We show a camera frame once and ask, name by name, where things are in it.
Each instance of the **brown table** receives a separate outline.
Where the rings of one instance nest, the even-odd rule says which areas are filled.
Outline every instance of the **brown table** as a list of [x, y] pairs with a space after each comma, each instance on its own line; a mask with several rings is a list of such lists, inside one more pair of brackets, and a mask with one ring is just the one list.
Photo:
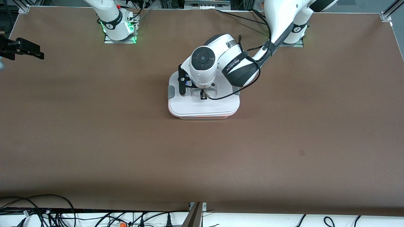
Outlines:
[[137, 44], [103, 44], [96, 19], [90, 8], [19, 16], [12, 37], [40, 44], [45, 60], [4, 60], [0, 194], [57, 193], [77, 208], [404, 215], [404, 63], [377, 14], [313, 15], [305, 47], [280, 48], [222, 121], [172, 116], [168, 79], [211, 36], [242, 34], [247, 49], [265, 41], [264, 25], [153, 10]]

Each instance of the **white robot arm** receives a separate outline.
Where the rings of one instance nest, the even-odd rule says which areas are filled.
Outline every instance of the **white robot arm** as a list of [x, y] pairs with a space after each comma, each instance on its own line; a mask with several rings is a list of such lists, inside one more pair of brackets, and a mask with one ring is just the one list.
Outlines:
[[229, 83], [235, 87], [249, 85], [260, 71], [261, 66], [283, 42], [296, 43], [303, 37], [307, 22], [313, 12], [324, 11], [337, 1], [265, 0], [266, 18], [257, 11], [255, 13], [263, 21], [266, 20], [269, 38], [262, 44], [255, 56], [248, 56], [248, 53], [243, 51], [229, 34], [215, 35], [203, 46], [195, 49], [181, 65], [181, 69], [192, 81], [192, 85], [187, 84], [187, 87], [203, 90], [214, 86], [216, 69], [219, 69]]
[[134, 32], [129, 23], [133, 13], [124, 8], [118, 8], [114, 0], [84, 0], [97, 13], [105, 33], [112, 40], [123, 40]]

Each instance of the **table surface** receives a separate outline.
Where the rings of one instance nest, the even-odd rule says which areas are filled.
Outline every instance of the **table surface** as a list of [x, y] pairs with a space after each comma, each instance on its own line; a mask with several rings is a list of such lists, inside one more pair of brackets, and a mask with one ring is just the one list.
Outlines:
[[305, 47], [280, 48], [221, 121], [172, 116], [168, 79], [211, 36], [242, 34], [247, 49], [266, 40], [264, 25], [152, 10], [138, 43], [103, 44], [96, 19], [90, 8], [19, 16], [12, 37], [45, 60], [4, 60], [0, 194], [57, 193], [77, 208], [404, 214], [404, 63], [377, 14], [314, 14]]

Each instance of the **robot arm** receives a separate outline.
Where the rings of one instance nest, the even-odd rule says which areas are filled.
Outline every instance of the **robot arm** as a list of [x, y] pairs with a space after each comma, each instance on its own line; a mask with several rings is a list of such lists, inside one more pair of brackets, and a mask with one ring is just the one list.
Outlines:
[[112, 40], [123, 40], [134, 32], [130, 29], [133, 13], [115, 5], [114, 0], [84, 0], [97, 13], [105, 33]]
[[283, 42], [296, 43], [303, 37], [313, 12], [326, 10], [337, 1], [265, 0], [264, 10], [270, 37], [252, 59], [229, 34], [220, 34], [195, 49], [181, 68], [189, 75], [192, 85], [200, 89], [213, 84], [216, 69], [223, 73], [231, 85], [247, 86]]

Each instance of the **brown tabletop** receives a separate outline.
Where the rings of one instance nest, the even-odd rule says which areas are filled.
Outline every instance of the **brown tabletop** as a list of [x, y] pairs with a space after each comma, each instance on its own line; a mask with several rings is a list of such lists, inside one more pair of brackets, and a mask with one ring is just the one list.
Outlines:
[[404, 215], [404, 63], [379, 15], [313, 15], [305, 47], [280, 48], [221, 121], [172, 116], [168, 79], [211, 36], [242, 34], [247, 49], [266, 40], [264, 25], [152, 10], [138, 43], [103, 44], [96, 19], [90, 8], [19, 16], [12, 37], [45, 60], [3, 60], [0, 194], [56, 193], [77, 208]]

